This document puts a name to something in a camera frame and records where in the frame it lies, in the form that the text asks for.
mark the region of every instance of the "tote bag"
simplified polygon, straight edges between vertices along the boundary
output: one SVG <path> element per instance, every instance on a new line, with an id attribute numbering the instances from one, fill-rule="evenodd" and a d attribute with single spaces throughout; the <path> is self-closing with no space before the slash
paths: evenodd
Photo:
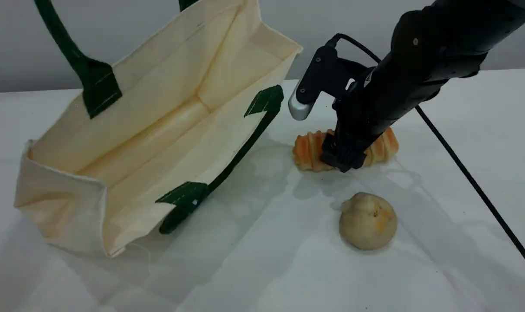
<path id="1" fill-rule="evenodd" d="M 108 65 L 79 51 L 49 0 L 35 3 L 83 91 L 26 145 L 14 205 L 48 243 L 80 253 L 114 257 L 158 225 L 175 229 L 276 116 L 302 49 L 262 23 L 257 0 L 183 0 Z"/>

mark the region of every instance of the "white table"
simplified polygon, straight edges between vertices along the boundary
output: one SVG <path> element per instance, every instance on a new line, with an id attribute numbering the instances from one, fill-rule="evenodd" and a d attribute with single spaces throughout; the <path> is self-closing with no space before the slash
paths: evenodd
<path id="1" fill-rule="evenodd" d="M 176 233 L 116 260 L 48 247 L 11 207 L 19 156 L 78 92 L 0 94 L 0 311 L 525 311 L 524 260 L 415 112 L 389 165 L 298 172 L 296 135 L 334 127 L 327 96 L 305 122 L 284 103 Z M 423 109 L 525 246 L 525 70 L 450 81 Z M 385 250 L 339 237 L 339 204 L 361 191 L 399 216 Z"/>

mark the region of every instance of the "gray wall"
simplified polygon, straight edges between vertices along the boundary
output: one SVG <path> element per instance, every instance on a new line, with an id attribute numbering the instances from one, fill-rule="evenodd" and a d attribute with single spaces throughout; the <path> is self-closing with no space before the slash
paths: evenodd
<path id="1" fill-rule="evenodd" d="M 87 55 L 114 63 L 178 12 L 177 0 L 52 0 Z M 305 47 L 289 78 L 302 75 L 316 48 L 336 32 L 389 51 L 399 16 L 432 0 L 260 0 L 262 18 Z M 340 55 L 368 65 L 362 52 L 340 45 Z M 502 42 L 484 69 L 525 68 L 525 26 Z M 0 91 L 79 88 L 77 76 L 50 38 L 32 0 L 0 0 Z"/>

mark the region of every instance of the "black cable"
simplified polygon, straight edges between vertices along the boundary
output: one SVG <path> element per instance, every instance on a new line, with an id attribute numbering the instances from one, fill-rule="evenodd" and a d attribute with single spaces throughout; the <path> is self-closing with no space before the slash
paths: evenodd
<path id="1" fill-rule="evenodd" d="M 367 47 L 365 47 L 364 45 L 362 45 L 361 43 L 359 43 L 355 39 L 353 39 L 353 38 L 351 38 L 351 37 L 349 37 L 348 35 L 345 35 L 345 34 L 336 34 L 332 39 L 330 39 L 326 43 L 326 45 L 335 47 L 337 42 L 340 39 L 345 39 L 345 40 L 351 42 L 352 44 L 357 46 L 359 49 L 364 51 L 372 59 L 374 59 L 377 63 L 380 63 L 382 61 L 379 57 L 377 57 L 374 53 L 372 53 L 372 51 L 370 51 Z M 507 234 L 509 239 L 512 241 L 512 243 L 514 244 L 514 246 L 516 247 L 518 252 L 520 252 L 520 254 L 522 255 L 522 257 L 524 258 L 524 261 L 525 261 L 525 248 L 524 248 L 524 246 L 522 246 L 522 244 L 520 243 L 520 241 L 518 240 L 516 235 L 512 232 L 511 228 L 507 225 L 507 223 L 502 218 L 500 213 L 494 207 L 494 204 L 492 203 L 492 201 L 490 201 L 488 196 L 486 196 L 486 193 L 484 193 L 482 188 L 478 185 L 476 180 L 470 174 L 469 170 L 466 169 L 466 167 L 461 162 L 461 160 L 459 159 L 457 154 L 455 154 L 455 152 L 453 151 L 451 146 L 449 146 L 447 141 L 439 133 L 439 131 L 434 126 L 434 124 L 430 121 L 428 116 L 426 116 L 424 111 L 422 111 L 421 107 L 417 105 L 417 107 L 415 107 L 415 109 L 417 110 L 417 112 L 421 116 L 421 118 L 424 120 L 424 122 L 427 124 L 428 128 L 430 128 L 430 130 L 434 133 L 434 135 L 436 136 L 437 140 L 439 140 L 439 142 L 443 145 L 443 147 L 445 148 L 445 150 L 447 151 L 449 156 L 451 156 L 452 160 L 455 162 L 455 164 L 457 165 L 459 170 L 461 170 L 461 172 L 464 174 L 464 176 L 468 180 L 468 182 L 470 182 L 470 185 L 472 185 L 474 190 L 478 193 L 478 196 L 480 196 L 480 198 L 482 198 L 482 201 L 484 202 L 484 204 L 486 204 L 486 206 L 488 207 L 488 209 L 490 210 L 490 212 L 492 213 L 494 218 L 496 218 L 496 221 L 499 223 L 499 225 L 502 226 L 503 230 L 505 231 L 505 233 Z"/>
<path id="2" fill-rule="evenodd" d="M 365 52 L 369 57 L 371 57 L 377 63 L 380 63 L 382 61 L 379 57 L 377 57 L 374 53 L 372 53 L 372 51 L 370 51 L 367 47 L 365 47 L 362 43 L 356 41 L 355 39 L 349 37 L 346 34 L 342 34 L 342 33 L 336 34 L 335 36 L 332 37 L 332 39 L 330 39 L 326 43 L 326 45 L 335 48 L 337 45 L 337 42 L 340 39 L 346 40 L 350 42 L 351 44 L 353 44 L 354 46 L 356 46 L 357 48 L 361 49 L 363 52 Z"/>
<path id="3" fill-rule="evenodd" d="M 457 154 L 455 154 L 453 149 L 451 149 L 451 146 L 449 146 L 447 141 L 445 141 L 445 139 L 439 133 L 439 131 L 436 129 L 434 124 L 430 121 L 430 119 L 426 116 L 426 114 L 424 114 L 424 112 L 422 111 L 421 107 L 417 106 L 417 107 L 415 107 L 415 109 L 417 110 L 417 112 L 421 116 L 421 118 L 424 120 L 424 122 L 427 124 L 428 128 L 430 128 L 430 130 L 432 130 L 432 132 L 435 134 L 436 138 L 443 145 L 445 150 L 449 153 L 449 155 L 451 156 L 451 158 L 453 159 L 455 164 L 457 164 L 457 166 L 459 167 L 461 172 L 463 172 L 463 174 L 465 175 L 466 179 L 470 182 L 470 184 L 472 184 L 472 187 L 474 188 L 474 190 L 476 190 L 476 192 L 478 193 L 480 198 L 482 198 L 482 201 L 484 202 L 484 204 L 486 204 L 488 209 L 490 209 L 490 212 L 492 213 L 492 215 L 494 215 L 494 218 L 496 218 L 496 220 L 499 223 L 499 225 L 502 226 L 503 230 L 505 231 L 505 233 L 507 234 L 509 239 L 512 241 L 512 243 L 515 245 L 515 247 L 517 248 L 518 252 L 520 252 L 520 254 L 522 255 L 522 257 L 524 258 L 524 261 L 525 261 L 525 248 L 524 248 L 524 246 L 522 246 L 522 244 L 520 243 L 520 241 L 518 240 L 516 235 L 514 235 L 514 233 L 511 231 L 511 228 L 507 225 L 507 223 L 504 221 L 504 219 L 499 214 L 497 209 L 494 207 L 494 204 L 492 204 L 490 199 L 486 196 L 486 193 L 484 193 L 484 191 L 478 185 L 476 180 L 474 180 L 474 178 L 472 177 L 470 172 L 466 169 L 464 164 L 457 157 Z"/>

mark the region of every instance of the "croissant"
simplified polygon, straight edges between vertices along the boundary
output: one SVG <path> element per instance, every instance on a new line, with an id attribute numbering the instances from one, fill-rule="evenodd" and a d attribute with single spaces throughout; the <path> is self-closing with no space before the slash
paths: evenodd
<path id="1" fill-rule="evenodd" d="M 326 133 L 317 131 L 309 132 L 306 136 L 298 136 L 293 147 L 293 159 L 300 170 L 320 172 L 332 170 L 333 167 L 320 161 L 322 143 Z M 399 150 L 399 142 L 393 130 L 388 127 L 372 145 L 365 150 L 366 158 L 363 166 L 372 166 L 376 163 L 387 162 Z"/>

